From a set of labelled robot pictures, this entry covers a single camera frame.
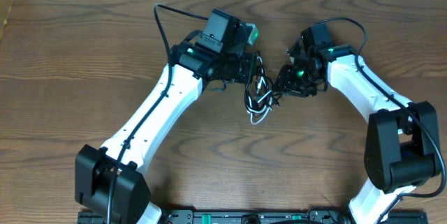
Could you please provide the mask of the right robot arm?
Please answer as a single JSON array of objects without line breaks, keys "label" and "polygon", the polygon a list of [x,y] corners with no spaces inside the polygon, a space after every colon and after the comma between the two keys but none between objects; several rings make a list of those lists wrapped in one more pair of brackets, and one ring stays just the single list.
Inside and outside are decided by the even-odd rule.
[{"label": "right robot arm", "polygon": [[338,223],[385,223],[406,197],[431,198],[446,188],[435,108],[398,94],[367,66],[360,50],[337,45],[325,21],[303,30],[287,51],[274,90],[306,98],[333,87],[367,122],[367,180]]}]

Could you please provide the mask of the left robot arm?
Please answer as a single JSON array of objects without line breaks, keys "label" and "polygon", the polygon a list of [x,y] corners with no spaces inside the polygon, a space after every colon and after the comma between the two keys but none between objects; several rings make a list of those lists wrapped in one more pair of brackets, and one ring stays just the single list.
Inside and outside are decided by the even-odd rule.
[{"label": "left robot arm", "polygon": [[168,63],[133,116],[100,148],[83,146],[75,158],[75,201],[98,214],[95,223],[158,223],[147,171],[182,113],[215,80],[249,84],[258,38],[253,23],[214,9],[203,30],[167,45]]}]

